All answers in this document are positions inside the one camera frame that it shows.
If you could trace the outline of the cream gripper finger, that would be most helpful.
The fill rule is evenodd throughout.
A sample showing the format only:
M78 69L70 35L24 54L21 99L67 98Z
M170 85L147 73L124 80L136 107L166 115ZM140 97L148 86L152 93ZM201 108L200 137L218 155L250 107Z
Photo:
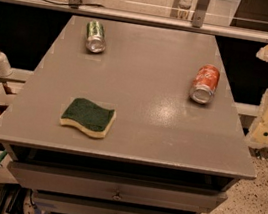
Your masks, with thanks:
M254 122L249 127L245 142L249 148L263 149L268 147L268 124Z

